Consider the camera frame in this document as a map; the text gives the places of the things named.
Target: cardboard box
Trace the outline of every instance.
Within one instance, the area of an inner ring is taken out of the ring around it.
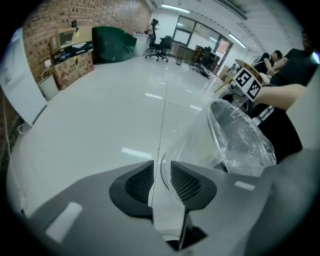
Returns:
[[[57,51],[52,57],[54,64],[59,64],[61,62],[64,62],[74,56],[77,56],[79,54],[84,54],[88,52],[92,52],[93,45],[92,41],[89,42],[81,42],[77,44],[73,44],[67,47],[64,47]]]
[[[69,58],[53,66],[53,74],[60,90],[67,88],[74,81],[94,70],[91,52]]]
[[[89,41],[92,41],[91,26],[79,26],[78,31],[76,31],[75,27],[60,28],[50,38],[51,55],[54,55],[62,48]]]

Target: clear plastic container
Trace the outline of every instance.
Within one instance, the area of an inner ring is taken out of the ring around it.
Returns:
[[[256,177],[261,176],[265,167],[277,164],[271,142],[257,125],[223,99],[211,101],[165,153],[161,175],[173,191],[171,161]]]

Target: black shirt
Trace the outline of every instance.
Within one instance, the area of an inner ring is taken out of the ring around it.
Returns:
[[[288,61],[274,76],[287,81],[287,84],[300,84],[307,86],[309,80],[316,71],[316,66],[311,63],[310,53],[304,50],[292,49],[285,58]]]

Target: white wall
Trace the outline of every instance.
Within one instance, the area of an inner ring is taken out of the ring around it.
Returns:
[[[165,36],[174,37],[174,32],[178,22],[179,15],[181,13],[178,11],[162,10],[159,9],[151,14],[150,22],[153,19],[159,21],[159,25],[156,26],[159,30],[155,31],[156,35],[156,44],[160,44],[160,38]]]

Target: black mesh vent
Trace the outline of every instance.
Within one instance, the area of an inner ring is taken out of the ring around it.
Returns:
[[[149,191],[154,183],[153,166],[140,171],[129,178],[125,183],[125,190],[134,199],[142,203],[148,203]]]
[[[171,166],[171,183],[182,202],[191,199],[202,189],[197,178],[175,165]]]

